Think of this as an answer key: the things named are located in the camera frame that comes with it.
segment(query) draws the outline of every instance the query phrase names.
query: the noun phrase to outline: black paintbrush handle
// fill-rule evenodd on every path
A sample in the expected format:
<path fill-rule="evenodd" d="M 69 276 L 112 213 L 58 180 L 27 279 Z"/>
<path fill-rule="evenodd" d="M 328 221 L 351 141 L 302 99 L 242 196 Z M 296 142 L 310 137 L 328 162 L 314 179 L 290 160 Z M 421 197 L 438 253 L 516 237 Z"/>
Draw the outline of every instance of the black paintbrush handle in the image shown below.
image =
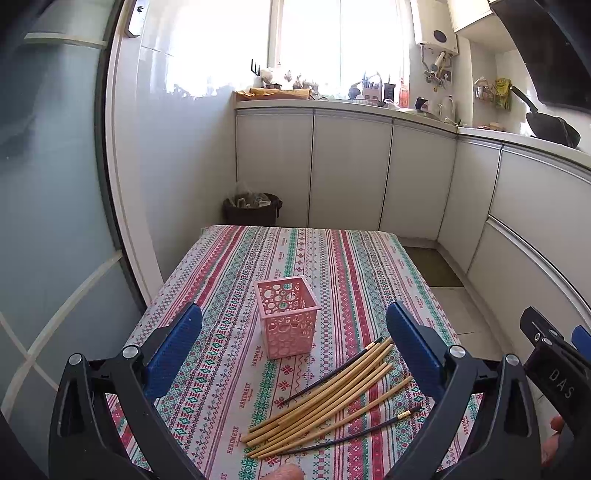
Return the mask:
<path fill-rule="evenodd" d="M 382 340 L 384 340 L 384 337 L 379 337 L 378 339 L 374 340 L 373 343 L 381 343 Z M 357 353 L 354 356 L 352 356 L 351 358 L 349 358 L 343 365 L 341 365 L 340 367 L 335 368 L 332 372 L 326 374 L 320 380 L 317 380 L 314 383 L 312 383 L 312 385 L 308 385 L 304 390 L 300 390 L 298 393 L 294 393 L 291 397 L 286 398 L 285 400 L 283 400 L 281 402 L 281 404 L 285 404 L 285 403 L 293 400 L 294 398 L 297 398 L 300 395 L 303 395 L 304 393 L 309 392 L 310 390 L 312 390 L 314 387 L 317 387 L 321 383 L 326 382 L 330 377 L 334 377 L 336 374 L 342 372 L 349 365 L 351 365 L 354 362 L 356 362 L 357 360 L 359 360 L 359 358 L 361 358 L 365 354 L 365 352 L 367 352 L 367 351 L 368 350 L 366 348 L 364 348 L 359 353 Z"/>
<path fill-rule="evenodd" d="M 297 450 L 289 450 L 288 452 L 283 452 L 283 453 L 280 453 L 279 455 L 293 455 L 295 453 L 309 452 L 310 450 L 318 450 L 321 448 L 330 447 L 331 445 L 336 445 L 337 443 L 347 442 L 348 440 L 353 440 L 357 437 L 362 437 L 364 435 L 367 435 L 368 433 L 372 433 L 376 430 L 383 429 L 384 427 L 387 427 L 388 425 L 396 423 L 400 420 L 404 420 L 405 418 L 409 417 L 413 413 L 421 410 L 421 408 L 422 408 L 421 405 L 416 405 L 413 408 L 411 408 L 410 410 L 407 410 L 407 411 L 401 413 L 400 415 L 396 415 L 395 417 L 393 417 L 389 420 L 383 421 L 382 423 L 379 423 L 374 427 L 370 427 L 368 429 L 362 430 L 361 432 L 354 433 L 353 435 L 349 435 L 347 437 L 342 437 L 340 439 L 331 440 L 329 442 L 319 443 L 318 445 L 311 445 L 309 447 L 299 448 Z"/>

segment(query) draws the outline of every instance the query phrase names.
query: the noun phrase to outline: striped tablecloth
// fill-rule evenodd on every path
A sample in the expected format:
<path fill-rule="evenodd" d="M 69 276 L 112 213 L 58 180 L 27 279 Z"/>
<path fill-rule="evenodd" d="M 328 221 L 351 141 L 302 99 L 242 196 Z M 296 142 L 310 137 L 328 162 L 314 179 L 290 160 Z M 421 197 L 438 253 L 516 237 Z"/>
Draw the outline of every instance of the striped tablecloth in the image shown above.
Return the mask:
<path fill-rule="evenodd" d="M 322 310 L 309 355 L 270 361 L 262 345 L 252 282 L 305 275 Z M 212 226 L 165 283 L 128 343 L 142 344 L 194 300 L 203 330 L 166 397 L 156 403 L 189 458 L 211 480 L 254 480 L 284 462 L 306 480 L 381 480 L 412 441 L 430 406 L 416 383 L 322 440 L 380 423 L 423 401 L 411 419 L 353 442 L 264 461 L 244 456 L 241 433 L 281 408 L 280 402 L 343 363 L 380 335 L 387 335 L 387 305 L 402 300 L 417 320 L 450 345 L 457 337 L 441 306 L 395 235 L 383 232 Z M 374 400 L 408 370 L 396 348 L 396 365 L 338 419 Z M 132 460 L 147 466 L 113 397 L 119 432 Z M 443 465 L 455 463 L 477 412 L 470 401 Z"/>

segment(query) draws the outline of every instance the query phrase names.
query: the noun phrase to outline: trash can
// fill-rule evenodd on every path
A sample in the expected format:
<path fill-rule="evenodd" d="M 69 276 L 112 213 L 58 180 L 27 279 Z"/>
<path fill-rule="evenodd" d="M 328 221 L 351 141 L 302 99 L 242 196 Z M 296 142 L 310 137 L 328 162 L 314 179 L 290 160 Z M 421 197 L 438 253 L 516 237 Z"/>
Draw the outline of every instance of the trash can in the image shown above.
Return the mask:
<path fill-rule="evenodd" d="M 270 205 L 259 208 L 238 208 L 225 199 L 222 204 L 224 222 L 227 225 L 275 226 L 283 202 L 271 193 L 265 193 Z"/>

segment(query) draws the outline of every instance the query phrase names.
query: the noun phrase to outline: white jug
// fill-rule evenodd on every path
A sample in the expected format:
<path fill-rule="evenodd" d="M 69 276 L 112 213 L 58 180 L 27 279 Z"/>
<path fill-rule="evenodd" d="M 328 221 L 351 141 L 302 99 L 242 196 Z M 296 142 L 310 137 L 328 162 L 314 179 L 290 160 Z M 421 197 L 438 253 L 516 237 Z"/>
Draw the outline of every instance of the white jug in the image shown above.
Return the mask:
<path fill-rule="evenodd" d="M 441 100 L 441 113 L 439 118 L 442 122 L 455 122 L 456 121 L 456 104 L 453 101 L 453 97 L 448 95 Z"/>

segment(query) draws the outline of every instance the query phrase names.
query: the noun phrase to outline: human hand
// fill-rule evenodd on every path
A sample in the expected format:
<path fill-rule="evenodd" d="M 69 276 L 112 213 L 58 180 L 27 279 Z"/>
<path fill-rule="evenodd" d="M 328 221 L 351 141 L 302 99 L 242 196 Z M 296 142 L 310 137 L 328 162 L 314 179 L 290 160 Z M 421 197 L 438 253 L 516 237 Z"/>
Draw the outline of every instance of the human hand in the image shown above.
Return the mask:
<path fill-rule="evenodd" d="M 264 476 L 265 480 L 304 480 L 304 472 L 293 463 L 285 463 L 277 470 Z"/>
<path fill-rule="evenodd" d="M 556 415 L 550 420 L 550 428 L 556 433 L 542 444 L 542 467 L 547 466 L 554 459 L 554 455 L 556 455 L 556 451 L 558 450 L 558 438 L 560 437 L 560 432 L 562 432 L 562 429 L 564 428 L 563 418 L 560 415 Z"/>

